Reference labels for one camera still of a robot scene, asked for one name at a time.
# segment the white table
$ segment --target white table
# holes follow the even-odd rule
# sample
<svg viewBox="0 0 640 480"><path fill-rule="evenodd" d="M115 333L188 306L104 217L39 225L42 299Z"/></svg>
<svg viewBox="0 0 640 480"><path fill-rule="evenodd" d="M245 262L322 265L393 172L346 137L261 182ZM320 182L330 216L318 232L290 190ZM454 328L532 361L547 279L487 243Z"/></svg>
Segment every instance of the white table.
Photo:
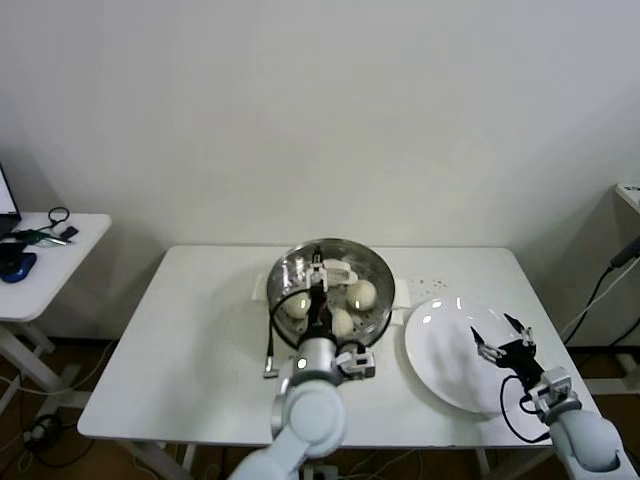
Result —
<svg viewBox="0 0 640 480"><path fill-rule="evenodd" d="M238 246L169 250L80 418L79 431L89 437L132 441L269 443L276 383L262 378L266 306L251 296L256 277L268 272L285 250ZM585 408L597 412L508 250L376 251L396 277L410 281L416 302L429 295L427 289L436 295L455 293L509 312L533 327L543 366L564 366ZM348 418L345 447L525 446L501 417L461 411L421 385L406 361L402 337L402 326L390 326L373 347L375 378L339 387ZM290 351L279 341L276 353L280 363ZM516 411L511 417L526 436L544 431L535 417ZM157 455L145 460L162 462ZM170 468L160 468L160 473L189 478Z"/></svg>
<svg viewBox="0 0 640 480"><path fill-rule="evenodd" d="M49 223L46 213L23 213L22 221L16 230L40 228ZM52 353L54 345L44 333L29 322L37 318L55 298L107 231L111 219L108 215L102 214L72 213L66 223L79 230L71 239L71 245L52 248L27 247L25 252L38 255L27 278L14 284L0 281L0 322L15 324L36 345L32 352L0 325L0 354L47 391L56 391L68 386L79 367L70 366L60 376L47 367L39 356L43 352ZM19 378L16 376L0 399L0 413L15 394L18 382Z"/></svg>

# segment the blue mouse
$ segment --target blue mouse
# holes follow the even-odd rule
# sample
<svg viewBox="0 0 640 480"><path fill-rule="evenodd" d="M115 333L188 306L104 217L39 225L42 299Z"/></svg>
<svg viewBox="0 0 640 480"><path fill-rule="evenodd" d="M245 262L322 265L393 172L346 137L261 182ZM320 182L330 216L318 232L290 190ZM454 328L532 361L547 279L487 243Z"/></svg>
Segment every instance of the blue mouse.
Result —
<svg viewBox="0 0 640 480"><path fill-rule="evenodd" d="M21 280L24 280L33 264L36 263L38 256L35 253L23 253L22 258L20 259L20 266L18 270L13 273L8 273L6 275L0 275L0 278L7 283L18 283Z"/></svg>

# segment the round white plate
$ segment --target round white plate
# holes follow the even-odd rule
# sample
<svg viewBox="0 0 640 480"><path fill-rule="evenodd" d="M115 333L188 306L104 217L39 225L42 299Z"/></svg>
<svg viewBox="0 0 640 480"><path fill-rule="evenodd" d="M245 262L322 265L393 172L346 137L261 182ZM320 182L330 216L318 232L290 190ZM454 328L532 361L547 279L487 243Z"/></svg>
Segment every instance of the round white plate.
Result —
<svg viewBox="0 0 640 480"><path fill-rule="evenodd" d="M518 336L511 325L490 307L461 297L441 297L420 305L405 329L409 362L422 382L436 395L474 413L500 413L500 386L513 372L482 359L471 333L473 326L485 342L500 346ZM523 395L505 389L505 407Z"/></svg>

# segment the white wall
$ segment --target white wall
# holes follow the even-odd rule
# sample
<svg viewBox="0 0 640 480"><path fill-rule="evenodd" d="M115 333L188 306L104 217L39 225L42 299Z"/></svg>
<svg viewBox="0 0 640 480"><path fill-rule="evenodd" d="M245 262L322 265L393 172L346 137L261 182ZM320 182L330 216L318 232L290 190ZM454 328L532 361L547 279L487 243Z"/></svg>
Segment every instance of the white wall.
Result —
<svg viewBox="0 0 640 480"><path fill-rule="evenodd" d="M114 221L45 327L118 334L171 244L326 235L509 246L564 322L640 233L608 193L640 179L639 18L631 0L3 2L20 202ZM581 341L640 313L612 303Z"/></svg>

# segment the wooden floor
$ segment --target wooden floor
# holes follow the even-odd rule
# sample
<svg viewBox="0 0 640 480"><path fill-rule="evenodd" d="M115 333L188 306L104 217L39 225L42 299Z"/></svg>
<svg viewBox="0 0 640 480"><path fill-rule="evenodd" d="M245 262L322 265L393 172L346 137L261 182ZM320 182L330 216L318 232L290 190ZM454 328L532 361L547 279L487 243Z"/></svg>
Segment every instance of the wooden floor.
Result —
<svg viewBox="0 0 640 480"><path fill-rule="evenodd" d="M82 375L93 368L100 358L102 350L102 346L62 345L53 355L46 357L46 362L55 371L60 371L68 363L81 363L83 365ZM576 363L580 362L581 358L577 357ZM0 375L13 378L15 374L16 370L13 366L4 359L0 359ZM622 371L613 358L598 356L583 368L583 375L587 378L622 376ZM98 376L96 374L82 389L92 389ZM25 386L35 388L29 381L25 383ZM4 386L0 386L0 391L4 391L4 389ZM23 423L27 425L30 423L42 401L42 397L24 394L22 400ZM635 452L636 455L640 454L640 398L638 396L608 396L597 397L596 402L603 415L616 424L627 448ZM16 395L4 414L0 416L0 448L21 431L20 404L21 395ZM73 424L79 416L79 411L65 410L62 415L65 423ZM64 431L58 443L51 450L41 453L41 457L49 463L63 463L82 452L88 444L89 440L79 435L75 428L69 428ZM16 440L0 452L0 471L3 471L11 459L19 457L22 450L22 442ZM206 480L227 478L250 451L246 448L199 447L192 470L194 479L205 479L205 473L207 473ZM168 445L167 452L174 457L182 458L184 447ZM339 450L323 459L322 463L337 465L341 475L374 473L387 462L404 453L407 453L405 457L384 468L379 475L389 480L419 478L453 480L480 477L474 452L469 450L422 450L411 453L403 450ZM492 466L500 464L509 457L510 453L508 450L489 451L489 462ZM363 463L356 470L353 470L360 462ZM6 471L0 474L0 480L89 478L93 480L153 480L154 476L136 468L131 455L110 441L96 441L86 456L66 468L48 468L24 454L19 458L19 461L13 462ZM567 476L558 460L552 457L522 478L531 480L563 479Z"/></svg>

